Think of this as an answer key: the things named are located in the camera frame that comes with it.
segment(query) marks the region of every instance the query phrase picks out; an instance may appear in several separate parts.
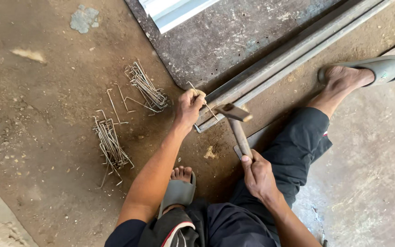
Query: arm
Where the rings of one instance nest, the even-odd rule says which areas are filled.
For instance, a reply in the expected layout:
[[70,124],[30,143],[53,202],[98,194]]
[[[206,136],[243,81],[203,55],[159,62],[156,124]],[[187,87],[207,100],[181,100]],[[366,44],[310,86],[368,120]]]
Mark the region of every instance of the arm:
[[278,190],[271,163],[251,149],[254,162],[242,156],[245,184],[249,192],[258,198],[271,212],[275,220],[282,247],[321,247],[315,237],[292,212]]
[[161,204],[176,156],[184,137],[198,120],[199,109],[204,103],[205,93],[188,90],[179,97],[175,120],[161,146],[136,176],[126,199],[117,226],[129,219],[149,222]]

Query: right hand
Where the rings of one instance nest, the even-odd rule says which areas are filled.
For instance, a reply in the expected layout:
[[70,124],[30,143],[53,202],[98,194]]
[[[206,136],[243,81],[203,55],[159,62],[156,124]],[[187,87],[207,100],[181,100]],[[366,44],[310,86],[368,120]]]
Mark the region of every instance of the right hand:
[[251,152],[254,157],[253,160],[247,155],[242,156],[246,188],[263,204],[265,202],[276,202],[281,198],[282,193],[277,188],[271,163],[254,149],[251,149]]

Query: concrete floor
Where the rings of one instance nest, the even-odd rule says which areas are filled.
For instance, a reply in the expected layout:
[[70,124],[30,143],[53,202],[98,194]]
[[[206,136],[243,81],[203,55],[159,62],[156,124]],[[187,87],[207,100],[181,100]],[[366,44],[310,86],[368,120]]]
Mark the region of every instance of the concrete floor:
[[[102,246],[132,180],[173,120],[174,107],[155,116],[117,107],[130,122],[118,132],[136,167],[121,171],[122,186],[111,176],[96,189],[105,167],[91,116],[97,109],[114,116],[106,89],[115,82],[125,96],[139,97],[124,67],[138,58],[171,99],[182,92],[123,1],[84,1],[100,11],[100,27],[84,35],[69,28],[79,4],[0,0],[0,196],[41,247]],[[377,56],[394,45],[392,3],[249,102],[255,118],[245,132],[305,104],[321,89],[315,78],[321,65]],[[16,56],[9,52],[14,48],[40,51],[47,63]],[[120,105],[115,90],[113,99]],[[226,121],[191,132],[178,156],[195,170],[197,196],[211,202],[226,200],[241,176],[227,133]],[[346,98],[329,137],[334,146],[312,165],[294,211],[320,237],[314,205],[332,246],[395,246],[395,84]],[[210,146],[214,159],[204,157]]]

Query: white stripe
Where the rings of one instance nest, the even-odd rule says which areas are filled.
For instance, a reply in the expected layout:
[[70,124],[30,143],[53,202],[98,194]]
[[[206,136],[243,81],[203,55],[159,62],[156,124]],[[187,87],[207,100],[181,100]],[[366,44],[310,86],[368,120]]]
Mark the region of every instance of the white stripe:
[[191,226],[193,228],[193,230],[196,230],[195,225],[191,222],[182,222],[180,224],[178,224],[172,231],[172,234],[170,234],[170,237],[168,237],[167,241],[165,242],[165,244],[162,246],[171,246],[172,245],[172,240],[173,240],[173,236],[176,234],[176,232],[186,226]]
[[184,246],[187,247],[187,242],[185,242],[185,238],[184,238],[184,235],[182,234],[182,231],[179,230],[179,232],[181,233],[182,239],[184,240]]

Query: gray slipper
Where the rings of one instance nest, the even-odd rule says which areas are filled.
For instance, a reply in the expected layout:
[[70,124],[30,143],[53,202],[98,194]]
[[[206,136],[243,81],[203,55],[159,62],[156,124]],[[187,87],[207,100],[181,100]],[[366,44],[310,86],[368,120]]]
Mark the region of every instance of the gray slipper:
[[195,196],[196,176],[191,171],[191,183],[182,180],[170,180],[165,191],[164,198],[159,206],[158,219],[161,218],[162,212],[171,205],[180,204],[190,205]]
[[325,74],[328,68],[333,65],[342,65],[355,69],[369,69],[374,73],[374,81],[364,87],[373,85],[383,85],[395,81],[395,55],[382,56],[373,59],[365,59],[354,62],[341,62],[322,67],[318,71],[318,79],[321,83],[326,83]]

